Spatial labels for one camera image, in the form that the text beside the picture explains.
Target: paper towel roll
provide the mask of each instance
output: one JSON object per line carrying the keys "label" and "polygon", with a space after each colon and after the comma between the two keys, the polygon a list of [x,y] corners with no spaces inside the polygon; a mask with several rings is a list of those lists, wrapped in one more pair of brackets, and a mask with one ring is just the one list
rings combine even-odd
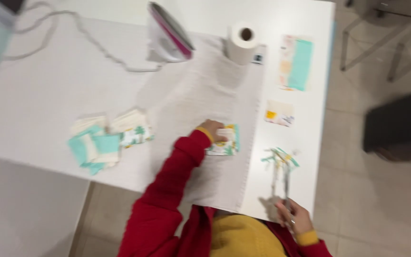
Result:
{"label": "paper towel roll", "polygon": [[258,31],[252,24],[240,21],[229,27],[226,56],[231,61],[247,65],[253,59],[258,45]]}

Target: yellow sweater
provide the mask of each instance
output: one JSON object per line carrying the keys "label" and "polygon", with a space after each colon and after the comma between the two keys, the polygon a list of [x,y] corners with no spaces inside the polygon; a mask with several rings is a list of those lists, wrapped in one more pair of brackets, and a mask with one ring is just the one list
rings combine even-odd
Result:
{"label": "yellow sweater", "polygon": [[[296,237],[302,246],[318,242],[315,231]],[[211,257],[286,256],[282,243],[263,223],[245,215],[215,217],[212,224]]]}

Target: stack of fabric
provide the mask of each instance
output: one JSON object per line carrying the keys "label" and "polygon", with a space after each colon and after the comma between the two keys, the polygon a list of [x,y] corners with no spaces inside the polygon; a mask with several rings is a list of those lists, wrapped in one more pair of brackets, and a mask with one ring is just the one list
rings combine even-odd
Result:
{"label": "stack of fabric", "polygon": [[120,136],[108,134],[106,128],[105,116],[77,120],[71,128],[68,145],[80,167],[89,168],[91,175],[120,160]]}
{"label": "stack of fabric", "polygon": [[112,128],[121,135],[121,146],[129,148],[138,143],[153,140],[153,131],[146,116],[139,110],[133,110],[114,120]]}
{"label": "stack of fabric", "polygon": [[207,155],[236,155],[240,150],[239,126],[237,124],[226,125],[225,128],[218,129],[217,135],[225,136],[227,142],[213,143],[206,149]]}

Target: red jacket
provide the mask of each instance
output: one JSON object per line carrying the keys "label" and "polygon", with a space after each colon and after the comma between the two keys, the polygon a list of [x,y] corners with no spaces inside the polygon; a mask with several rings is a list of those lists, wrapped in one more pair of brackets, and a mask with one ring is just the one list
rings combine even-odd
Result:
{"label": "red jacket", "polygon": [[[128,256],[209,256],[212,220],[215,208],[193,205],[181,237],[174,233],[182,221],[177,210],[191,171],[198,167],[210,146],[209,138],[199,130],[181,137],[172,155],[164,162],[155,181],[132,208],[118,257]],[[331,257],[325,243],[300,247],[290,232],[279,224],[266,222],[290,257]]]}

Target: power cord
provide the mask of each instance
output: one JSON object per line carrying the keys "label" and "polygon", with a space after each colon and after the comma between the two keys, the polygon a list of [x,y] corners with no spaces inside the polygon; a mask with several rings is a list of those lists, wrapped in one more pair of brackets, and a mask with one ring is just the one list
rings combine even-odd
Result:
{"label": "power cord", "polygon": [[[77,30],[85,36],[85,39],[87,39],[90,43],[92,43],[92,44],[104,55],[104,57],[110,59],[110,60],[113,61],[114,63],[119,64],[125,71],[127,71],[127,72],[156,72],[156,71],[160,71],[160,70],[162,69],[162,67],[166,64],[165,62],[160,63],[160,64],[158,64],[158,65],[156,66],[156,68],[154,68],[154,69],[138,69],[138,68],[129,67],[129,66],[126,64],[126,62],[124,62],[122,59],[117,58],[117,57],[115,57],[114,55],[112,55],[111,53],[109,53],[109,51],[107,51],[107,50],[90,34],[90,32],[89,32],[87,29],[85,29],[85,27],[83,26],[83,23],[82,23],[82,17],[81,17],[77,12],[75,12],[75,11],[70,11],[70,10],[60,10],[60,11],[56,11],[56,10],[53,9],[53,7],[52,7],[49,3],[44,2],[44,1],[41,1],[41,2],[36,2],[36,3],[34,3],[34,4],[31,5],[30,7],[27,7],[26,9],[23,10],[22,13],[25,13],[25,12],[27,12],[27,11],[29,11],[29,10],[37,9],[37,8],[39,8],[39,7],[42,7],[42,6],[49,7],[49,8],[52,9],[53,11],[51,11],[51,12],[49,12],[48,14],[44,15],[42,18],[37,19],[32,26],[30,26],[30,27],[28,27],[28,28],[20,29],[20,30],[15,30],[14,33],[15,33],[15,34],[24,34],[24,33],[30,32],[30,31],[32,31],[33,29],[35,29],[35,28],[37,28],[38,26],[40,26],[40,25],[43,23],[43,21],[47,20],[49,17],[54,17],[54,18],[56,18],[55,16],[57,16],[57,15],[62,15],[62,14],[70,15],[70,16],[73,18],[73,20],[75,21],[75,25],[76,25],[76,27],[77,27]],[[26,53],[26,54],[21,54],[21,55],[17,55],[17,56],[3,56],[3,57],[2,57],[3,60],[5,60],[5,61],[16,61],[16,60],[24,59],[24,58],[26,58],[26,57],[29,57],[29,56],[31,56],[31,55],[33,55],[33,54],[36,54],[36,53],[42,51],[43,49],[45,49],[45,48],[49,45],[50,40],[52,39],[52,36],[53,36],[53,34],[54,34],[57,26],[58,26],[58,19],[54,19],[54,21],[53,21],[53,23],[52,23],[52,26],[51,26],[51,27],[49,28],[49,30],[47,31],[47,33],[46,33],[46,35],[45,35],[45,37],[44,37],[44,39],[43,39],[43,41],[42,41],[42,43],[41,43],[41,46],[40,46],[38,49],[36,49],[36,50],[34,50],[34,51],[31,51],[31,52],[29,52],[29,53]]]}

